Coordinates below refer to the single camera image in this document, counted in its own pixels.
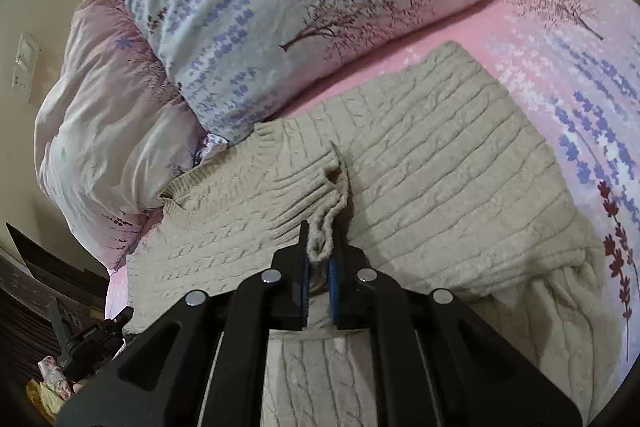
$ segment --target wall switch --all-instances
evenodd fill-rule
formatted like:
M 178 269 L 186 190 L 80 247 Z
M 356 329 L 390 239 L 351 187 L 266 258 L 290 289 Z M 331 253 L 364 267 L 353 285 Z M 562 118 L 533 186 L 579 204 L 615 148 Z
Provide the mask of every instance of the wall switch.
M 33 73 L 36 70 L 36 61 L 40 47 L 33 38 L 23 33 L 20 35 L 18 52 L 15 55 L 14 76 L 12 76 L 11 87 L 14 92 L 25 102 L 29 102 L 31 96 L 31 86 L 33 85 Z

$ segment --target mattress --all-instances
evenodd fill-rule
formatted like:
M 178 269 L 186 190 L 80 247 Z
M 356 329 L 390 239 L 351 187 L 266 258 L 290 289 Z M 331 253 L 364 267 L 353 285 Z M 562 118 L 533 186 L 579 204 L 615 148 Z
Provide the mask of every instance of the mattress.
M 603 239 L 602 298 L 619 311 L 622 345 L 608 396 L 640 350 L 633 258 L 640 240 L 640 10 L 630 0 L 486 0 L 386 45 L 315 84 L 292 116 L 382 73 L 459 42 L 502 85 L 553 147 L 575 204 Z M 127 303 L 126 266 L 111 277 L 106 315 Z

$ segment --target black mechanical device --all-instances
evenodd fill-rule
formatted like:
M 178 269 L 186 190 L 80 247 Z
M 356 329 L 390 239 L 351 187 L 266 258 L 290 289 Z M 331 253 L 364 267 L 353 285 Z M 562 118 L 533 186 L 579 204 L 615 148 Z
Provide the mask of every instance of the black mechanical device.
M 298 244 L 234 292 L 187 293 L 71 398 L 56 425 L 259 426 L 269 330 L 306 325 L 307 233 L 303 222 Z M 370 330 L 380 427 L 582 425 L 575 405 L 453 293 L 406 291 L 337 234 L 334 245 L 334 323 Z
M 47 312 L 62 350 L 56 362 L 62 374 L 72 381 L 93 374 L 113 358 L 122 347 L 122 327 L 133 316 L 133 308 L 127 306 L 113 319 L 79 330 L 58 299 L 47 305 Z

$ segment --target electrical outlet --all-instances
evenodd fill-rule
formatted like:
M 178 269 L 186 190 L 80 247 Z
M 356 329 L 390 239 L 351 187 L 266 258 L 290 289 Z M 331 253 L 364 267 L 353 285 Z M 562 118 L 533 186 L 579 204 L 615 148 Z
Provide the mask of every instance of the electrical outlet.
M 18 52 L 15 55 L 14 75 L 11 79 L 11 87 L 21 100 L 29 103 L 31 86 L 33 85 L 33 73 L 36 70 L 36 61 L 40 47 L 33 38 L 23 33 L 20 35 Z

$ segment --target sweater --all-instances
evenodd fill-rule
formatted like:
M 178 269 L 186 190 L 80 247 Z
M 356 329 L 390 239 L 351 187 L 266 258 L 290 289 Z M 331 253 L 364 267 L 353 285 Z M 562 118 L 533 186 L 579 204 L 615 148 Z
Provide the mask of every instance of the sweater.
M 599 297 L 600 241 L 542 136 L 455 42 L 307 114 L 256 126 L 161 196 L 162 223 L 127 261 L 132 331 L 191 289 L 230 291 L 268 267 L 275 250 L 297 240 L 303 219 L 310 259 L 322 263 L 339 214 L 348 241 L 373 267 L 406 288 L 449 287 L 473 301 L 585 419 L 606 384 L 619 343 Z M 266 425 L 287 424 L 286 417 L 298 425 L 307 416 L 333 425 L 354 414 L 364 421 L 362 404 L 372 396 L 363 390 L 373 387 L 357 383 L 362 356 L 351 346 L 362 349 L 366 334 L 345 337 L 329 324 L 327 308 L 326 294 L 316 296 L 306 331 L 273 335 L 280 352 L 267 368 L 266 386 L 275 387 L 265 394 Z M 336 350 L 340 377 L 327 362 Z M 351 376 L 343 374 L 348 367 Z M 313 384 L 303 378 L 311 370 Z M 364 382 L 370 368 L 362 370 Z M 292 390 L 292 381 L 304 389 Z M 315 385 L 327 392 L 311 393 Z M 286 407 L 277 398 L 283 389 Z M 329 411 L 321 404 L 331 400 L 335 418 L 324 423 L 319 410 Z

